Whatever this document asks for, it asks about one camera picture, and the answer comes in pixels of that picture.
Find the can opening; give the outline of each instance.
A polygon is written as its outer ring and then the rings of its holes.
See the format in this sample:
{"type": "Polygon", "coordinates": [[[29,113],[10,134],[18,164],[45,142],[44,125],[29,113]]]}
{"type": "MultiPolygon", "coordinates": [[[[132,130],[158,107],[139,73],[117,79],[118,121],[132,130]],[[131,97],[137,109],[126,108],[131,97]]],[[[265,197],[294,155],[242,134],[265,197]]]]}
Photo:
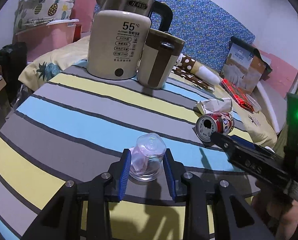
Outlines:
{"type": "Polygon", "coordinates": [[[208,129],[210,129],[211,128],[211,121],[210,120],[205,120],[204,122],[203,122],[203,126],[204,127],[206,127],[206,128],[208,128],[208,129]]]}

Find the brown and white mug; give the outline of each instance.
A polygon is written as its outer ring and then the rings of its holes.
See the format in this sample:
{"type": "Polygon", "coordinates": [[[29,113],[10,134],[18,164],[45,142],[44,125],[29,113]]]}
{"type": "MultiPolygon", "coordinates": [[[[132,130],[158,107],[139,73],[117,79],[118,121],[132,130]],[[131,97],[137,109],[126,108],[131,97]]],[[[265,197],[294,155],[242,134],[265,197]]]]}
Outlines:
{"type": "Polygon", "coordinates": [[[180,38],[150,29],[137,73],[138,81],[146,87],[162,88],[184,45],[185,41],[180,38]]]}

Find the blue stripe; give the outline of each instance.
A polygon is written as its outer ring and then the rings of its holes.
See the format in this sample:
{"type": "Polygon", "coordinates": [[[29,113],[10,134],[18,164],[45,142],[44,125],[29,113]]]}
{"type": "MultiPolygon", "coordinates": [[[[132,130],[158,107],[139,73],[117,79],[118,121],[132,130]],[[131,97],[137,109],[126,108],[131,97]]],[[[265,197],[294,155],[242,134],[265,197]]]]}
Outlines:
{"type": "MultiPolygon", "coordinates": [[[[145,134],[34,97],[29,97],[17,110],[50,128],[118,152],[134,146],[137,138],[145,134]]],[[[185,166],[220,171],[241,171],[228,162],[224,152],[167,138],[163,138],[163,140],[166,146],[171,149],[174,159],[182,162],[185,166]],[[207,161],[202,163],[202,158],[207,159],[207,161]]]]}
{"type": "MultiPolygon", "coordinates": [[[[80,60],[80,61],[76,62],[74,65],[79,66],[79,67],[86,67],[87,66],[87,61],[86,60],[80,60]]],[[[180,87],[177,87],[177,86],[175,86],[173,84],[169,84],[169,83],[165,83],[164,86],[163,86],[163,89],[166,90],[166,91],[176,93],[176,94],[181,95],[181,96],[185,96],[185,97],[190,98],[190,99],[192,99],[194,101],[197,101],[197,102],[208,100],[206,98],[203,98],[199,94],[196,94],[194,92],[182,89],[180,87]]],[[[233,112],[233,118],[238,120],[238,121],[241,121],[240,116],[236,112],[233,112]]]]}
{"type": "Polygon", "coordinates": [[[19,240],[14,233],[12,233],[9,228],[7,228],[4,223],[0,220],[0,233],[5,240],[19,240]]]}

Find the striped board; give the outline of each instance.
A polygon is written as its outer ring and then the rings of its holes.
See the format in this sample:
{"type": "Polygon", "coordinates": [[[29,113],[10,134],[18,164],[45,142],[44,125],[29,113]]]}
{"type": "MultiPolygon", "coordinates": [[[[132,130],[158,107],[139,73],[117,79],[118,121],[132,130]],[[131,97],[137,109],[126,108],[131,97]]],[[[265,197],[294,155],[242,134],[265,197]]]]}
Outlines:
{"type": "MultiPolygon", "coordinates": [[[[209,181],[226,179],[244,197],[257,192],[253,177],[232,166],[220,148],[205,147],[194,132],[201,116],[194,106],[212,94],[172,78],[160,90],[135,78],[103,80],[84,65],[43,85],[0,130],[0,233],[6,240],[20,239],[65,181],[85,182],[107,171],[124,148],[150,132],[162,137],[187,171],[209,181]]],[[[251,141],[239,115],[233,117],[230,135],[251,141]]],[[[123,201],[109,205],[113,237],[181,239],[184,205],[172,201],[163,170],[150,183],[130,179],[123,201]]]]}

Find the crumpled paper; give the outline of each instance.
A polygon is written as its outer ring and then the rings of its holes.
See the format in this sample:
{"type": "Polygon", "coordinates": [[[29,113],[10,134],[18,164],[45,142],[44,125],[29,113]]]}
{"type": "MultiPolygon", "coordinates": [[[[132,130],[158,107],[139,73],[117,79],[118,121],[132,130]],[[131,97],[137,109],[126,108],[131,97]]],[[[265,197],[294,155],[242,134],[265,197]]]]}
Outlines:
{"type": "Polygon", "coordinates": [[[223,101],[218,99],[209,99],[196,103],[196,107],[202,114],[210,113],[230,113],[233,115],[233,106],[231,98],[222,98],[223,101]]]}

